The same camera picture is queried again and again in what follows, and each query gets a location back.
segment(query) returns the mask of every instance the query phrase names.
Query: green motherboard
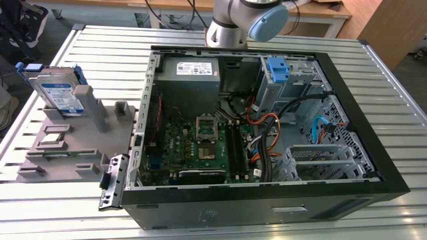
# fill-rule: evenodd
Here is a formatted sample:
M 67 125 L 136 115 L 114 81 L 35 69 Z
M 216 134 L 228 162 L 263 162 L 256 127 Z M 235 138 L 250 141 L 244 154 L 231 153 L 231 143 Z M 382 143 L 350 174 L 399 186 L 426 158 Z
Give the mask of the green motherboard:
M 146 171 L 146 175 L 150 176 L 147 181 L 151 185 L 179 185 L 180 183 L 175 179 L 178 173 L 186 170 L 224 171 L 224 183 L 255 182 L 247 174 L 231 175 L 228 156 L 231 145 L 227 141 L 230 139 L 227 138 L 227 128 L 231 127 L 226 122 L 218 122 L 216 126 L 215 129 L 212 124 L 203 124 L 202 121 L 199 126 L 196 121 L 176 121 L 166 124 L 162 156 L 147 156 L 150 170 Z M 247 124 L 234 125 L 234 127 L 240 134 L 239 140 L 234 141 L 238 148 L 242 148 L 239 151 L 242 155 L 239 156 L 239 159 L 242 159 L 240 168 L 244 168 L 244 172 L 248 172 L 246 146 L 247 136 L 252 133 L 252 129 Z M 199 134 L 203 135 L 214 134 L 214 130 L 216 130 L 216 140 L 198 140 L 198 130 Z

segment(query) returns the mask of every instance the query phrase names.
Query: white sticker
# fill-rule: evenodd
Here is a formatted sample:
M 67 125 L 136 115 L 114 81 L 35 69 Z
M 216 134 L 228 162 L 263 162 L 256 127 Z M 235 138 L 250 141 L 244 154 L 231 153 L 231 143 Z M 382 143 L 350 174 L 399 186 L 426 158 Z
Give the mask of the white sticker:
M 263 171 L 262 170 L 259 170 L 259 169 L 254 169 L 254 176 L 256 176 L 256 177 L 262 177 L 262 173 L 263 173 Z
M 179 62 L 176 75 L 212 75 L 212 63 L 210 62 Z
M 42 84 L 44 92 L 54 101 L 59 110 L 66 113 L 83 113 L 83 105 L 75 95 L 72 94 L 72 86 L 67 83 L 44 83 Z
M 138 3 L 128 3 L 127 5 L 131 7 L 143 7 L 143 8 L 147 7 L 146 4 L 138 4 Z
M 283 213 L 283 212 L 306 212 L 309 211 L 302 206 L 293 206 L 293 207 L 274 207 L 273 209 L 274 213 Z
M 251 105 L 251 109 L 254 109 L 254 111 L 258 112 L 260 108 L 259 108 L 259 106 L 256 106 L 255 104 L 252 104 L 252 105 Z

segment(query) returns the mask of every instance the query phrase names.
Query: metal workbench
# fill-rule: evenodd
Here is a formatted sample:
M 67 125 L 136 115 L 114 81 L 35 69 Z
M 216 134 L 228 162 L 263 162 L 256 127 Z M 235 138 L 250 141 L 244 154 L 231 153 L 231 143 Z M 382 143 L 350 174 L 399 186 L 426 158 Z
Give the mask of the metal workbench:
M 202 31 L 86 26 L 71 31 L 52 65 L 78 63 L 104 105 L 127 100 L 138 108 L 151 45 L 203 44 Z M 46 118 L 44 102 L 34 93 L 0 144 L 0 239 L 426 238 L 427 118 L 371 47 L 357 40 L 297 36 L 267 43 L 250 40 L 248 46 L 330 54 L 411 193 L 333 222 L 143 231 L 124 210 L 98 211 L 98 182 L 14 183 Z

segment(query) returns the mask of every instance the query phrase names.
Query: gray floor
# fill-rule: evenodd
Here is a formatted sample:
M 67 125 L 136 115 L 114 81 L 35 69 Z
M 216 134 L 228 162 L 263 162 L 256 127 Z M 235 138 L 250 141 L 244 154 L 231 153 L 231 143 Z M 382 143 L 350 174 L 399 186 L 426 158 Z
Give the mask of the gray floor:
M 118 27 L 150 27 L 150 20 L 146 20 L 146 14 L 128 14 L 128 13 L 112 13 L 106 18 L 104 13 L 96 12 L 80 12 L 66 10 L 62 13 L 63 19 L 56 20 L 52 14 L 48 15 L 44 33 L 39 38 L 39 49 L 43 53 L 42 58 L 36 63 L 50 65 L 58 50 L 67 38 L 67 35 L 72 29 L 74 24 L 102 25 L 102 26 L 118 26 Z M 210 25 L 211 19 L 203 18 L 206 24 Z M 192 24 L 191 16 L 183 16 L 183 18 L 175 20 L 176 23 L 168 23 L 172 28 L 203 30 L 202 21 L 195 18 Z M 7 63 L 0 56 L 0 71 L 3 75 L 15 72 L 15 67 Z M 394 71 L 395 76 L 401 80 L 407 91 L 413 95 L 415 101 L 421 105 L 422 109 L 427 112 L 427 59 L 414 61 L 411 56 L 407 56 L 401 65 Z M 10 93 L 19 98 L 20 106 L 15 113 L 15 117 L 19 110 L 23 108 L 26 101 L 32 93 L 31 87 L 24 83 L 24 80 L 18 74 L 8 75 L 4 78 L 6 84 L 10 86 Z

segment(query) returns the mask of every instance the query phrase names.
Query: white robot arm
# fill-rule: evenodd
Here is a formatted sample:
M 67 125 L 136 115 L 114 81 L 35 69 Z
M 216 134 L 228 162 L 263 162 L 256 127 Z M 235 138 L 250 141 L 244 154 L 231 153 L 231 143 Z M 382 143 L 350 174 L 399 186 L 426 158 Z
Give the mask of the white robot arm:
M 267 42 L 278 35 L 287 20 L 289 9 L 282 0 L 215 0 L 206 45 L 246 48 L 247 35 L 258 42 Z

